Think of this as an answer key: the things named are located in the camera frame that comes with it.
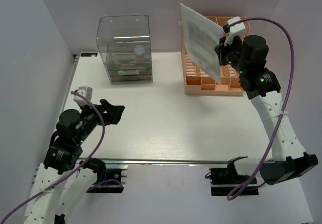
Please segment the clear mesh zipper pouch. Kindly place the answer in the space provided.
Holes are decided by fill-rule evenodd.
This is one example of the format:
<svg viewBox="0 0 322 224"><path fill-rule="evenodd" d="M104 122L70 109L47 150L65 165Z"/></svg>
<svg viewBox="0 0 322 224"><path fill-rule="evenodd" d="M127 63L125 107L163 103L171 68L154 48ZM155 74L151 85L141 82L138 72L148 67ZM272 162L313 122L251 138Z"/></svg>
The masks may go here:
<svg viewBox="0 0 322 224"><path fill-rule="evenodd" d="M214 48L224 35L215 22L180 3L181 20L186 51L193 63L219 84L221 67Z"/></svg>

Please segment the clear paper clip tub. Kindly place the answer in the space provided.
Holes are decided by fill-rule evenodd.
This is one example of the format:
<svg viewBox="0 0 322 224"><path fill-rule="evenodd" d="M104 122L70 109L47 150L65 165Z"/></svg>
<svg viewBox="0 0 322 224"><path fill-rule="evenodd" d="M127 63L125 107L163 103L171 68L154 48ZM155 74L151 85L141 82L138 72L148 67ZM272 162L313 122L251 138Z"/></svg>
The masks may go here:
<svg viewBox="0 0 322 224"><path fill-rule="evenodd" d="M145 48L143 45L136 45L133 52L137 59L143 59L145 57Z"/></svg>

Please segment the clear grey drawer organizer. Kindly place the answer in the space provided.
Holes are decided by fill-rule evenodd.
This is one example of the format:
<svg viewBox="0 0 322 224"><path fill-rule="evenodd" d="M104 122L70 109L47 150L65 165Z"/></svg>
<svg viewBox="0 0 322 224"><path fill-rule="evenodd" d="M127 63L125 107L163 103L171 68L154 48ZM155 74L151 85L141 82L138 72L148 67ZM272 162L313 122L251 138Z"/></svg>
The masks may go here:
<svg viewBox="0 0 322 224"><path fill-rule="evenodd" d="M148 15L102 16L96 44L110 83L153 81ZM144 62L129 64L136 59L133 52L136 45L143 45L145 48ZM119 76L119 70L139 70L139 74Z"/></svg>

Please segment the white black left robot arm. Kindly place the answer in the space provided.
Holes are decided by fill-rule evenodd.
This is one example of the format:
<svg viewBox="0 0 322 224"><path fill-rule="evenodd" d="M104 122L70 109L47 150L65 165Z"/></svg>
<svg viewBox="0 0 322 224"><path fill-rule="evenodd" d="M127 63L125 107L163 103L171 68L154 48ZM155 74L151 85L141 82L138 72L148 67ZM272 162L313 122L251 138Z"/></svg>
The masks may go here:
<svg viewBox="0 0 322 224"><path fill-rule="evenodd" d="M94 183L106 179L106 164L93 156L79 161L81 145L97 126L116 125L125 107L101 99L77 102L80 110L67 109L59 116L43 162L39 193L25 223L66 223L76 204Z"/></svg>

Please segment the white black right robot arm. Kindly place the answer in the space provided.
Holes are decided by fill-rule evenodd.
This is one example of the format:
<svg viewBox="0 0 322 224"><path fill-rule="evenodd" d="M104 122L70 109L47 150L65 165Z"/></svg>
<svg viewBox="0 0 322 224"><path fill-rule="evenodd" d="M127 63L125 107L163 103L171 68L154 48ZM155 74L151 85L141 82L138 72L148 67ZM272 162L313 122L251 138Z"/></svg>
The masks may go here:
<svg viewBox="0 0 322 224"><path fill-rule="evenodd" d="M300 177L318 165L297 138L282 107L286 98L276 75L265 67L269 47L261 36L222 37L214 48L221 66L230 65L239 74L239 83L258 112L271 142L272 159L264 161L260 176L268 185Z"/></svg>

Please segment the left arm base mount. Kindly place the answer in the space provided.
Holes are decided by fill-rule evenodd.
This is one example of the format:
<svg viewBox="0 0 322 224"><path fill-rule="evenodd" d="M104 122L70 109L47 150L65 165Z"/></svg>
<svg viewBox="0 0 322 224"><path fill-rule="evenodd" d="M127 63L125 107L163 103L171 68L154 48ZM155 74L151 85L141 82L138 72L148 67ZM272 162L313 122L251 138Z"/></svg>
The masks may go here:
<svg viewBox="0 0 322 224"><path fill-rule="evenodd" d="M127 181L127 165L106 164L105 171L87 193L121 194Z"/></svg>

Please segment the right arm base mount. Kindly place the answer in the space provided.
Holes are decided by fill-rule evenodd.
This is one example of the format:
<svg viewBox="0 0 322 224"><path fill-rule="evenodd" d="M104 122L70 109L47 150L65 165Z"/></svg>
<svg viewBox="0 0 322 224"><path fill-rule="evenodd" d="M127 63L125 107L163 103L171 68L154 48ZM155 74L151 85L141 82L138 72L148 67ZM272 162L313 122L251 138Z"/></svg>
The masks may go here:
<svg viewBox="0 0 322 224"><path fill-rule="evenodd" d="M233 188L248 180L249 176L234 176L227 168L211 168L205 178L210 181L211 196L227 196Z"/></svg>

